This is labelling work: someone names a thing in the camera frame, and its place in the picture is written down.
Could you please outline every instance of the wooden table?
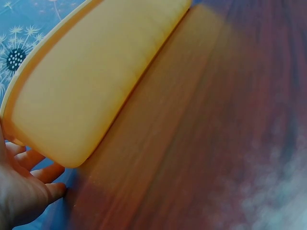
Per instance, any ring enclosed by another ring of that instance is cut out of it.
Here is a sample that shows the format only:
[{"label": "wooden table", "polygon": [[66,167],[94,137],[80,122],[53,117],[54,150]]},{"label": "wooden table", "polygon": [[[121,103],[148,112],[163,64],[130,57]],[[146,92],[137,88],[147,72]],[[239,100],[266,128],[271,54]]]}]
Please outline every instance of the wooden table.
[{"label": "wooden table", "polygon": [[79,169],[67,229],[307,229],[307,1],[206,3]]}]

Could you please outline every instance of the dandelion seed head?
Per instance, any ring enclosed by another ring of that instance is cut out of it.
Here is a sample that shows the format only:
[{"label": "dandelion seed head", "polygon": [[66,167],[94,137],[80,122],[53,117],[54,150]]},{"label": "dandelion seed head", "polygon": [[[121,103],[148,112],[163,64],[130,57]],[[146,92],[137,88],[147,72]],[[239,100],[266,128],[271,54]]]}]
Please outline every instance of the dandelion seed head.
[{"label": "dandelion seed head", "polygon": [[10,37],[10,38],[9,38],[9,42],[10,42],[10,43],[15,43],[16,40],[17,40],[17,38],[15,38],[15,37]]},{"label": "dandelion seed head", "polygon": [[6,34],[0,35],[0,44],[1,44],[2,42],[4,42],[5,39],[6,39]]},{"label": "dandelion seed head", "polygon": [[26,27],[26,29],[25,29],[26,33],[25,34],[28,35],[28,36],[31,36],[33,34],[38,33],[38,31],[39,31],[38,28],[36,28],[35,26],[31,25],[29,27]]},{"label": "dandelion seed head", "polygon": [[23,30],[22,26],[14,26],[13,28],[10,29],[10,34],[19,34]]},{"label": "dandelion seed head", "polygon": [[36,41],[40,42],[42,39],[44,38],[44,34],[43,33],[39,33],[35,36]]},{"label": "dandelion seed head", "polygon": [[8,1],[8,2],[6,2],[6,3],[3,5],[3,7],[11,7],[11,3],[12,3],[12,2]]},{"label": "dandelion seed head", "polygon": [[24,39],[22,37],[18,37],[17,38],[17,43],[20,45],[22,43],[24,43]]},{"label": "dandelion seed head", "polygon": [[13,49],[14,48],[14,43],[10,42],[7,44],[8,49]]}]

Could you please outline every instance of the yellow plastic container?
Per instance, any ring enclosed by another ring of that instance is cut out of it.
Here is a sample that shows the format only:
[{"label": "yellow plastic container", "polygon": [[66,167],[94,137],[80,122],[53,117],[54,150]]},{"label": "yellow plastic container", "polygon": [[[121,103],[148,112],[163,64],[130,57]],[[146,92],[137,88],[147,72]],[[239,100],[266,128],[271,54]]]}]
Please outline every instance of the yellow plastic container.
[{"label": "yellow plastic container", "polygon": [[81,165],[190,4],[86,1],[16,71],[0,110],[5,138]]}]

